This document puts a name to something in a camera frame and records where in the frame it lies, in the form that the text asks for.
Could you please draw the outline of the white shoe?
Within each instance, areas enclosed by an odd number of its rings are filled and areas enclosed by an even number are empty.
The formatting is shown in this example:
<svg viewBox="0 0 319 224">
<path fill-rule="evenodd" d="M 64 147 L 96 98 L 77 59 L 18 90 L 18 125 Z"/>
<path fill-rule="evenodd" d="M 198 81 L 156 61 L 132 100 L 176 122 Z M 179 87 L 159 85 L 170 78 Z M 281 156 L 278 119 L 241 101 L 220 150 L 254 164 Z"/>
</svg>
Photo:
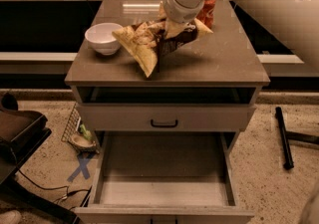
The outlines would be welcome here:
<svg viewBox="0 0 319 224">
<path fill-rule="evenodd" d="M 19 224 L 21 219 L 21 213 L 16 210 L 11 210 L 0 214 L 0 224 Z"/>
</svg>

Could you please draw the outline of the grey cabinet with counter top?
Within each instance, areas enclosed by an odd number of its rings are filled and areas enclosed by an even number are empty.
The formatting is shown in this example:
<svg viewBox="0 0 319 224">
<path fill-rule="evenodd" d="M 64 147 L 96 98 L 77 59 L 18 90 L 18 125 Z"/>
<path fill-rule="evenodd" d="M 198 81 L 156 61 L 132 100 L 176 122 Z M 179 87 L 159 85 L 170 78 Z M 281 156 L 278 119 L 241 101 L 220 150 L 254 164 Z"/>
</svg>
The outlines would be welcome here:
<svg viewBox="0 0 319 224">
<path fill-rule="evenodd" d="M 249 105 L 268 76 L 227 0 L 218 0 L 212 34 L 160 58 L 148 78 L 120 49 L 103 58 L 82 45 L 66 77 L 78 105 Z M 234 146 L 239 131 L 219 132 Z"/>
</svg>

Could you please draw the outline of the open bottom drawer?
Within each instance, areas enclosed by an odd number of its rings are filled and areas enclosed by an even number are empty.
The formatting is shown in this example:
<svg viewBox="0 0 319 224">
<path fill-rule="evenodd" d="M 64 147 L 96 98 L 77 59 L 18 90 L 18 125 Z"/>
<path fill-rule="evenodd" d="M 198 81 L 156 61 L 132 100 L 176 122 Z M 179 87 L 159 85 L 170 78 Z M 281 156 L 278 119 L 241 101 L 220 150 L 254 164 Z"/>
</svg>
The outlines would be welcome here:
<svg viewBox="0 0 319 224">
<path fill-rule="evenodd" d="M 214 132 L 110 132 L 85 224 L 247 224 L 237 203 L 225 136 Z"/>
</svg>

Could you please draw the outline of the small bowl in basket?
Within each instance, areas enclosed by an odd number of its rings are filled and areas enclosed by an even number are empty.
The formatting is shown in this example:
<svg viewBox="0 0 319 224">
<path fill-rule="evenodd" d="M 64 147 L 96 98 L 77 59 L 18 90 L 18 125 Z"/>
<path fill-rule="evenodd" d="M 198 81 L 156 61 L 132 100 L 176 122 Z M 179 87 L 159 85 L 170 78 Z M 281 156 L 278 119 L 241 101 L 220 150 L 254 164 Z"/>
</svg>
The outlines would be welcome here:
<svg viewBox="0 0 319 224">
<path fill-rule="evenodd" d="M 89 140 L 86 140 L 83 136 L 79 134 L 73 134 L 71 136 L 71 144 L 74 145 L 79 150 L 94 150 L 95 144 Z"/>
</svg>

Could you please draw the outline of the white bowl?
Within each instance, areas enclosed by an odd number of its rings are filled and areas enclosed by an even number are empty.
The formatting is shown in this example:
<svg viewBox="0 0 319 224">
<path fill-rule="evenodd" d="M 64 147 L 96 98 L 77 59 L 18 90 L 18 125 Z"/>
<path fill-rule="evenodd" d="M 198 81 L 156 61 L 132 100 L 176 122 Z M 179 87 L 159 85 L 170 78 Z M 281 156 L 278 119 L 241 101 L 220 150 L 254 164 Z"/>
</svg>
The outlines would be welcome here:
<svg viewBox="0 0 319 224">
<path fill-rule="evenodd" d="M 122 26 L 116 23 L 96 24 L 86 31 L 85 38 L 93 50 L 104 56 L 109 56 L 121 47 L 121 44 L 113 36 L 113 32 L 119 29 L 122 29 Z"/>
</svg>

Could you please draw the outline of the blue tape cross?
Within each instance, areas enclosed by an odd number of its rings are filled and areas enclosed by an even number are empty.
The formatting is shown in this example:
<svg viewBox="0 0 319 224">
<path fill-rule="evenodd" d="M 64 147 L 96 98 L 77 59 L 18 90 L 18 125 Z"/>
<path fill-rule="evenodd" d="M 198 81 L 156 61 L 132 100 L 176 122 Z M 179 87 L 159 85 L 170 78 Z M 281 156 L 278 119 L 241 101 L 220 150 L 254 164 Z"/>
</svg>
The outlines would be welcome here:
<svg viewBox="0 0 319 224">
<path fill-rule="evenodd" d="M 88 164 L 93 159 L 96 154 L 94 152 L 89 153 L 80 153 L 77 155 L 77 159 L 79 162 L 78 167 L 73 171 L 73 173 L 67 178 L 69 182 L 73 182 L 75 178 L 82 174 L 85 179 L 89 179 L 91 177 Z"/>
</svg>

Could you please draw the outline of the green item in basket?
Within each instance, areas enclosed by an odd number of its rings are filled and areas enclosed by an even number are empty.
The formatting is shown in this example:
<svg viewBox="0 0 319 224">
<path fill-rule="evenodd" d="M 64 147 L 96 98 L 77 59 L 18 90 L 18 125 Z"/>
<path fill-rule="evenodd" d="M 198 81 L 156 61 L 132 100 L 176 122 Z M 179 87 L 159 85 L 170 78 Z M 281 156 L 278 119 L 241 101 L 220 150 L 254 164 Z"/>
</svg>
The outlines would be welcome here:
<svg viewBox="0 0 319 224">
<path fill-rule="evenodd" d="M 84 139 L 86 139 L 88 141 L 92 140 L 91 132 L 89 130 L 87 130 L 83 124 L 80 125 L 80 133 L 82 134 Z"/>
</svg>

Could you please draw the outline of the orange soda can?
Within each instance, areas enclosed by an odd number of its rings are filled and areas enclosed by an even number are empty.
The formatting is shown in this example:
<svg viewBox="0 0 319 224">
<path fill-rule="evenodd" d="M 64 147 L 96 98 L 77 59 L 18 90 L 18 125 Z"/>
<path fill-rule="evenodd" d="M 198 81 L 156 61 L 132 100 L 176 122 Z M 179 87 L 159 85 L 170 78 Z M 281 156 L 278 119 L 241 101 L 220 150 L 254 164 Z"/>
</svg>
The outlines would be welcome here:
<svg viewBox="0 0 319 224">
<path fill-rule="evenodd" d="M 203 7 L 196 16 L 208 28 L 212 27 L 213 24 L 213 11 L 215 8 L 216 0 L 204 0 Z"/>
</svg>

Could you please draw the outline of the black floor stand bar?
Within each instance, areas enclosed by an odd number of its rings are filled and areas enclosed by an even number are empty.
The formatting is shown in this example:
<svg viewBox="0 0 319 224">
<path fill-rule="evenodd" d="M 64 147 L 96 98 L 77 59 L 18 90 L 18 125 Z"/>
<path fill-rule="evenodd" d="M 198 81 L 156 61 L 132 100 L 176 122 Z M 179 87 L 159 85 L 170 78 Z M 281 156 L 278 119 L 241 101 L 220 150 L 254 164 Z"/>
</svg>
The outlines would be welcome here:
<svg viewBox="0 0 319 224">
<path fill-rule="evenodd" d="M 286 170 L 290 170 L 294 167 L 294 162 L 291 154 L 290 144 L 286 135 L 286 128 L 283 118 L 283 113 L 281 107 L 275 108 L 275 117 L 278 121 L 278 128 L 280 131 L 281 141 L 282 141 L 282 148 L 283 148 L 283 154 L 285 162 L 283 164 L 283 167 Z"/>
</svg>

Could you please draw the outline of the brown and yellow chip bag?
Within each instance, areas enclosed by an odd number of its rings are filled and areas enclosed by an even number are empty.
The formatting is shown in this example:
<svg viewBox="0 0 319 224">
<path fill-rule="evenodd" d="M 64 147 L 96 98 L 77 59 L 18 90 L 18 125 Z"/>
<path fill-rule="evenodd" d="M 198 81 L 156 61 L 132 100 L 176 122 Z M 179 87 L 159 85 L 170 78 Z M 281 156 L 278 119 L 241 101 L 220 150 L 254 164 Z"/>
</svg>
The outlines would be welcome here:
<svg viewBox="0 0 319 224">
<path fill-rule="evenodd" d="M 212 30 L 198 19 L 186 23 L 186 28 L 174 38 L 164 37 L 165 20 L 146 21 L 126 26 L 113 32 L 113 36 L 138 62 L 148 78 L 157 66 L 160 57 L 169 54 L 182 45 L 192 42 Z"/>
</svg>

